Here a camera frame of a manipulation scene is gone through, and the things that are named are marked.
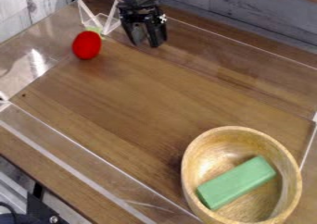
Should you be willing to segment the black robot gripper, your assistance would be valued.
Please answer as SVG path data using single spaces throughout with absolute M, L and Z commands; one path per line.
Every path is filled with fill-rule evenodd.
M 159 0 L 123 0 L 118 8 L 130 42 L 139 45 L 146 39 L 144 23 L 148 43 L 154 48 L 159 47 L 167 41 L 167 18 Z

